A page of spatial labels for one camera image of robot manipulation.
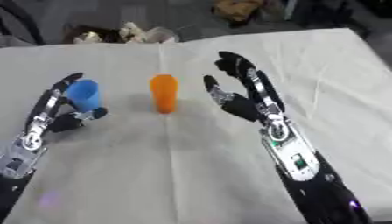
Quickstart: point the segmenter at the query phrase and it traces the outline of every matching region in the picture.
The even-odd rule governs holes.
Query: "bag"
[[[264,3],[264,0],[216,0],[213,13],[225,18],[230,24],[247,24],[251,15]]]

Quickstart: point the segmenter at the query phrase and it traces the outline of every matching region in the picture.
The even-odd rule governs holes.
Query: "purple light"
[[[349,205],[351,207],[358,207],[358,204],[355,201],[353,201],[353,200],[350,201]]]

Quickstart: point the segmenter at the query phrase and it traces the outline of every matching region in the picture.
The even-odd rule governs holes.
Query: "robotic hand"
[[[70,112],[56,116],[62,105],[77,107],[63,94],[67,88],[81,78],[82,73],[74,73],[55,83],[39,98],[27,117],[24,130],[10,147],[0,154],[0,175],[8,179],[21,179],[35,170],[39,158],[46,152],[44,134],[50,130],[57,133],[75,130],[83,126],[83,121],[99,119],[107,114],[105,108],[96,108],[86,113]]]
[[[262,144],[299,212],[309,224],[371,224],[361,203],[346,188],[339,174],[312,147],[284,114],[284,104],[268,77],[247,59],[219,52],[215,65],[238,79],[248,98],[223,91],[217,80],[204,77],[207,92],[228,113],[259,121]]]

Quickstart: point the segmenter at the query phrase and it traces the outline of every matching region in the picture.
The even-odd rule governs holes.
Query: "plastic cup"
[[[93,80],[78,80],[66,91],[80,112],[88,112],[101,106],[98,83]]]
[[[159,74],[150,80],[150,90],[159,113],[169,114],[176,110],[178,89],[177,79],[169,74]]]

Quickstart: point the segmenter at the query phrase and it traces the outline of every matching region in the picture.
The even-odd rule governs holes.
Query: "table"
[[[2,49],[2,143],[42,90],[70,73],[98,81],[109,109],[84,129],[49,136],[6,223],[304,223],[258,125],[224,113],[204,89],[202,76],[212,74],[223,89],[245,92],[214,66],[221,50],[262,69],[369,214],[392,219],[392,73],[355,34],[334,29]],[[178,78],[177,112],[155,112],[154,74]]]

